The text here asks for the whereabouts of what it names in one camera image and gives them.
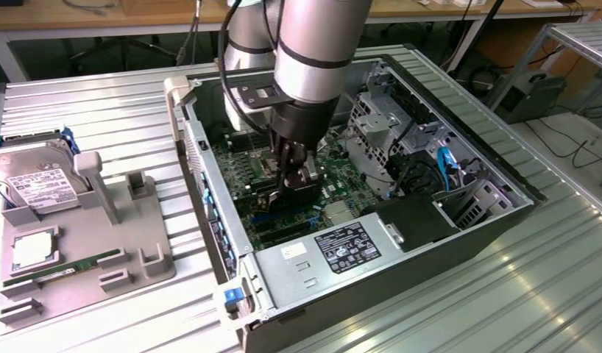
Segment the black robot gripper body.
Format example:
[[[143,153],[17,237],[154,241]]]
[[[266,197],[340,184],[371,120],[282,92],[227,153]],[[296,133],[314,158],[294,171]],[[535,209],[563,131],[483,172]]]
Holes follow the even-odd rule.
[[[291,101],[274,106],[270,124],[270,143],[275,151],[282,151],[287,142],[300,143],[307,151],[318,150],[318,142],[324,137],[339,98],[318,104]]]

